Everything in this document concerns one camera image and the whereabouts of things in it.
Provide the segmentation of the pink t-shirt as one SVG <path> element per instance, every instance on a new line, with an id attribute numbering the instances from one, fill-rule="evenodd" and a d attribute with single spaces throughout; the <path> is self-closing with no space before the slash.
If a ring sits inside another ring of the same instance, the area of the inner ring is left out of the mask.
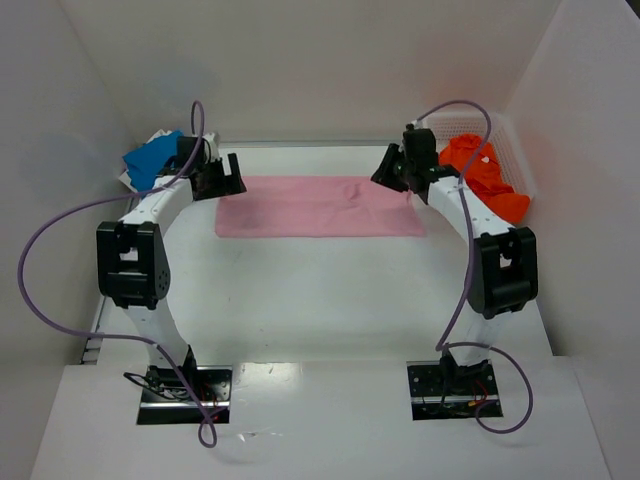
<path id="1" fill-rule="evenodd" d="M 410 194 L 362 176 L 251 176 L 219 200 L 220 238 L 422 237 Z"/>

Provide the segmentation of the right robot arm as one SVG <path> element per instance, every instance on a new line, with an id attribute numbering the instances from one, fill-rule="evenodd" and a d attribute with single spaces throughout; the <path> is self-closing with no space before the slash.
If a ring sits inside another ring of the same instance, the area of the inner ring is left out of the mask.
<path id="1" fill-rule="evenodd" d="M 536 238 L 493 213 L 453 166 L 441 165 L 433 132 L 409 124 L 402 143 L 388 146 L 371 180 L 411 192 L 465 240 L 468 265 L 462 299 L 436 350 L 443 385 L 470 382 L 488 365 L 502 327 L 538 293 Z"/>

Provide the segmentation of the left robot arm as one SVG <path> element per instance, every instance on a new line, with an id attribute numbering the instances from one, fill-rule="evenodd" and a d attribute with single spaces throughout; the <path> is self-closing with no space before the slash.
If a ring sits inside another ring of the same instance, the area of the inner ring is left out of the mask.
<path id="1" fill-rule="evenodd" d="M 98 284 L 148 340 L 149 373 L 143 385 L 170 398 L 183 381 L 199 387 L 191 346 L 178 331 L 167 302 L 171 285 L 164 235 L 186 207 L 200 200 L 247 191 L 238 157 L 227 155 L 229 169 L 205 139 L 179 136 L 152 191 L 116 222 L 105 221 L 96 232 Z"/>

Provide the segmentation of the white perforated plastic basket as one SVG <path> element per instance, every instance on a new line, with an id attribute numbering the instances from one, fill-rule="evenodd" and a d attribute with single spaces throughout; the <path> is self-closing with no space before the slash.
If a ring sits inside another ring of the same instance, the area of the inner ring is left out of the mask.
<path id="1" fill-rule="evenodd" d="M 492 129 L 488 142 L 500 165 L 502 180 L 516 193 L 533 199 L 537 193 L 535 182 L 512 122 L 502 114 L 491 113 L 490 117 Z M 432 130 L 438 150 L 459 135 L 483 136 L 486 133 L 484 116 L 470 110 L 439 111 L 427 116 L 418 125 Z"/>

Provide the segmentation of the orange crumpled t-shirt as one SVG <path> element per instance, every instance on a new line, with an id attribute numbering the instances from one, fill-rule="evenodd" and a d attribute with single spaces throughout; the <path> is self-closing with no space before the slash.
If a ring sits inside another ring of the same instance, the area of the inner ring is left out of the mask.
<path id="1" fill-rule="evenodd" d="M 454 137 L 439 153 L 439 163 L 450 164 L 461 172 L 481 142 L 482 137 L 475 134 Z M 493 213 L 513 225 L 522 222 L 528 211 L 530 198 L 516 193 L 511 185 L 503 181 L 501 167 L 490 143 L 486 143 L 480 150 L 465 174 L 465 181 Z"/>

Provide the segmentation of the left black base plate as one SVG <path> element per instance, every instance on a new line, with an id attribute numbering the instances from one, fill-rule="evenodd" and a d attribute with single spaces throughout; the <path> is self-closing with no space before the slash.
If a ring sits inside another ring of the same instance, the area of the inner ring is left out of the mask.
<path id="1" fill-rule="evenodd" d="M 148 367 L 144 375 L 126 372 L 124 377 L 142 390 L 138 425 L 198 424 L 203 420 L 172 369 Z M 200 366 L 195 372 L 192 389 L 215 424 L 229 423 L 232 380 L 231 366 Z"/>

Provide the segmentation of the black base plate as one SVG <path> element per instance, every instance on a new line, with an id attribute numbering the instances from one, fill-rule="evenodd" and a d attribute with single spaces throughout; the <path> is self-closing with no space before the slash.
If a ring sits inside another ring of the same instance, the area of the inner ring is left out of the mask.
<path id="1" fill-rule="evenodd" d="M 126 372 L 124 377 L 142 390 L 138 425 L 198 424 L 203 420 L 172 369 L 148 367 L 144 375 Z M 200 366 L 195 372 L 192 389 L 215 424 L 229 423 L 232 380 L 231 366 Z"/>
<path id="2" fill-rule="evenodd" d="M 493 366 L 485 361 L 461 378 L 445 379 L 438 361 L 407 364 L 413 421 L 501 418 L 503 410 Z"/>

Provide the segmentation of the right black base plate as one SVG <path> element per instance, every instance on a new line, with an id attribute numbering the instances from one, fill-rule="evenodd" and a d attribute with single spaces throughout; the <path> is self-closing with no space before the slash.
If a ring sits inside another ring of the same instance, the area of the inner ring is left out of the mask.
<path id="1" fill-rule="evenodd" d="M 485 361 L 461 378 L 445 379 L 438 361 L 407 364 L 413 421 L 501 418 L 503 410 L 493 366 Z"/>

